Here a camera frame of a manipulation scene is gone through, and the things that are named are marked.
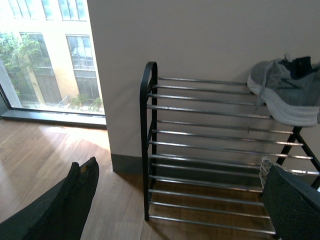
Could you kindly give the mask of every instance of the wooden floor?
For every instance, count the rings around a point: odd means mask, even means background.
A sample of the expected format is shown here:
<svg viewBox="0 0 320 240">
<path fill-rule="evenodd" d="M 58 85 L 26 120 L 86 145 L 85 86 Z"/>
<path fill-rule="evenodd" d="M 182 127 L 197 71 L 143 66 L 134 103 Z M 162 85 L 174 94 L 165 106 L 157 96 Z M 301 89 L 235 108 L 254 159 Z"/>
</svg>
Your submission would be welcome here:
<svg viewBox="0 0 320 240">
<path fill-rule="evenodd" d="M 106 130 L 7 120 L 0 120 L 0 222 L 65 178 L 72 162 L 81 165 L 92 156 L 100 175 L 82 240 L 272 239 L 267 234 L 160 219 L 145 222 L 142 176 L 113 172 Z M 237 221 L 229 215 L 220 218 Z"/>
</svg>

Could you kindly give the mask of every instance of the yellow building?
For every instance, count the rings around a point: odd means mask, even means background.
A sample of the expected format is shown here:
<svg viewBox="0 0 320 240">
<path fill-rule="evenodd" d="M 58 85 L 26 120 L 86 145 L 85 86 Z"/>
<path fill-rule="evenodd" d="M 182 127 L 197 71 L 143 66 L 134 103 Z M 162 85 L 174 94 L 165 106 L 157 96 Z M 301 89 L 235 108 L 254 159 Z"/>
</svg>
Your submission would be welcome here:
<svg viewBox="0 0 320 240">
<path fill-rule="evenodd" d="M 29 34 L 39 42 L 41 64 L 18 91 L 23 108 L 86 112 L 101 103 L 86 0 L 1 0 L 0 33 Z M 85 104 L 75 106 L 81 96 Z"/>
</svg>

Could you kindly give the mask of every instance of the sneaker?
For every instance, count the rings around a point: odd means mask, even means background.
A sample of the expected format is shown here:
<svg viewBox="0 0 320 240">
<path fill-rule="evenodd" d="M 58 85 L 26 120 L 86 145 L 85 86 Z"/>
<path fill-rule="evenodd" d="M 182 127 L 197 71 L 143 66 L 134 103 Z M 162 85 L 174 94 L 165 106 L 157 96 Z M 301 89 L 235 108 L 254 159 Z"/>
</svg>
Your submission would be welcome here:
<svg viewBox="0 0 320 240">
<path fill-rule="evenodd" d="M 281 169 L 283 169 L 284 171 L 291 173 L 292 175 L 296 175 L 296 176 L 303 176 L 308 174 L 308 171 L 304 171 L 304 170 L 291 170 L 289 168 L 286 168 L 284 166 L 279 165 L 276 162 L 271 161 L 267 156 L 263 156 L 261 158 L 261 165 L 260 165 L 260 169 L 259 169 L 259 177 L 260 177 L 260 181 L 261 181 L 261 185 L 262 188 L 265 188 L 265 184 L 267 181 L 267 176 L 270 172 L 270 169 L 272 166 L 277 166 Z"/>
<path fill-rule="evenodd" d="M 310 57 L 256 64 L 247 80 L 249 89 L 264 100 L 278 122 L 297 127 L 318 123 L 320 110 L 320 68 L 311 65 Z"/>
</svg>

